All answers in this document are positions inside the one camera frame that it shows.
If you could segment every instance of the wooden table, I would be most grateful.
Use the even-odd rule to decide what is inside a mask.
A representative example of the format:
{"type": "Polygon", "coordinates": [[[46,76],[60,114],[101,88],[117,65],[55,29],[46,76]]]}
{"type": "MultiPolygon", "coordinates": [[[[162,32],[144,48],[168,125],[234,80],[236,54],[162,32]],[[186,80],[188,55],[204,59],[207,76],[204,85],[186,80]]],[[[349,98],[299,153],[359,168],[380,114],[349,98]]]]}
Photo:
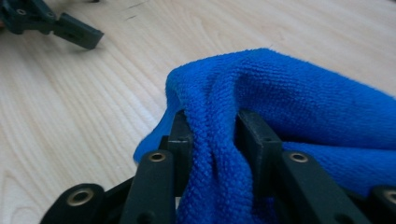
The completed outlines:
{"type": "Polygon", "coordinates": [[[0,223],[38,223],[82,182],[135,172],[175,67],[270,48],[396,95],[390,0],[49,0],[105,33],[85,50],[54,35],[0,32],[0,223]]]}

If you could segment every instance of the towel fold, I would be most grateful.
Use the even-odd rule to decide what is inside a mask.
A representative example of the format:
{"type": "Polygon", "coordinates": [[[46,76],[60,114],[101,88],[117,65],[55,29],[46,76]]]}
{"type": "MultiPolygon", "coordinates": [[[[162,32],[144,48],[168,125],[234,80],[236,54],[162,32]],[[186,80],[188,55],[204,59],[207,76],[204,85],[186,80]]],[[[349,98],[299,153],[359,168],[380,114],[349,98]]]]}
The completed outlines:
{"type": "Polygon", "coordinates": [[[396,185],[396,100],[334,72],[269,49],[183,65],[166,82],[167,110],[134,159],[157,149],[184,109],[194,136],[177,223],[274,223],[271,199],[254,199],[252,175],[233,145],[241,109],[259,113],[285,150],[314,156],[342,187],[367,195],[396,185]]]}

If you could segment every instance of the light wood surface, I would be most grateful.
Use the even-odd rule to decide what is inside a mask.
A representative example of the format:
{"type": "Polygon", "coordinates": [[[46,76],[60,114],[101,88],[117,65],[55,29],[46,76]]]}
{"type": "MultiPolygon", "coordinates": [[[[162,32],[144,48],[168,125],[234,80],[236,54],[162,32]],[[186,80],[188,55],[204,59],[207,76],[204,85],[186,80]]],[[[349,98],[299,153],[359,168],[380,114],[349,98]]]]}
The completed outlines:
{"type": "Polygon", "coordinates": [[[135,172],[139,141],[183,63],[270,48],[396,95],[390,0],[49,0],[105,33],[85,50],[0,31],[0,223],[38,223],[66,189],[135,172]]]}

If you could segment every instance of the black plastic part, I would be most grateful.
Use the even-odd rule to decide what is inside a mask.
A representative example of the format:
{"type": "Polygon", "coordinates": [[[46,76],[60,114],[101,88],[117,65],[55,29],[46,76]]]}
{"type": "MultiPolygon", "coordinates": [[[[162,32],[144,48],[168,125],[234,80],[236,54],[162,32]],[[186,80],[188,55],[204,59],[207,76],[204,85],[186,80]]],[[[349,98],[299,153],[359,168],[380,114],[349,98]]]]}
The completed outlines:
{"type": "Polygon", "coordinates": [[[122,210],[134,178],[130,178],[106,192],[106,218],[104,224],[120,222],[122,210]]]}
{"type": "Polygon", "coordinates": [[[175,158],[175,196],[181,197],[189,182],[192,167],[192,132],[183,111],[175,114],[166,150],[175,158]]]}
{"type": "Polygon", "coordinates": [[[396,223],[396,187],[376,186],[367,198],[367,214],[374,223],[396,223]]]}
{"type": "Polygon", "coordinates": [[[65,191],[41,220],[41,224],[102,223],[105,193],[95,184],[80,184],[65,191]]]}
{"type": "Polygon", "coordinates": [[[367,215],[368,213],[367,213],[366,198],[350,189],[342,188],[342,190],[344,191],[346,196],[350,199],[350,201],[352,201],[363,212],[363,214],[370,219],[370,217],[367,215]]]}
{"type": "Polygon", "coordinates": [[[104,35],[101,31],[76,20],[66,13],[55,23],[53,33],[65,40],[77,44],[84,49],[94,49],[104,35]]]}
{"type": "Polygon", "coordinates": [[[15,34],[37,30],[54,34],[85,49],[94,49],[104,35],[101,31],[63,13],[56,21],[55,13],[42,0],[1,0],[0,21],[15,34]]]}
{"type": "Polygon", "coordinates": [[[279,137],[259,114],[241,110],[236,121],[235,144],[253,173],[253,194],[272,196],[273,167],[282,153],[279,137]]]}
{"type": "Polygon", "coordinates": [[[371,223],[313,157],[286,151],[277,168],[284,187],[276,191],[283,223],[371,223]]]}
{"type": "Polygon", "coordinates": [[[125,202],[120,224],[175,223],[174,159],[166,150],[145,154],[125,202]]]}
{"type": "Polygon", "coordinates": [[[169,135],[164,135],[161,138],[161,142],[160,142],[160,145],[158,146],[158,149],[167,150],[168,149],[168,139],[169,139],[169,135]]]}

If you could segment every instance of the towel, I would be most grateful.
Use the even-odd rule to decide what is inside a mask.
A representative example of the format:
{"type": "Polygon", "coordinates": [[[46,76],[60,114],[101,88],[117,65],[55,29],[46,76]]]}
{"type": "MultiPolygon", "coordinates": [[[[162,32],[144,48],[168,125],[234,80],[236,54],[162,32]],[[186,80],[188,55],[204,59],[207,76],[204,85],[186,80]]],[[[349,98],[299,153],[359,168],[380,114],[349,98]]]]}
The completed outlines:
{"type": "Polygon", "coordinates": [[[367,195],[396,185],[396,100],[312,63],[269,49],[188,63],[166,81],[167,109],[134,159],[156,149],[184,109],[194,138],[177,223],[276,223],[271,198],[255,199],[233,144],[240,109],[259,113],[285,150],[312,155],[338,185],[367,195]]]}

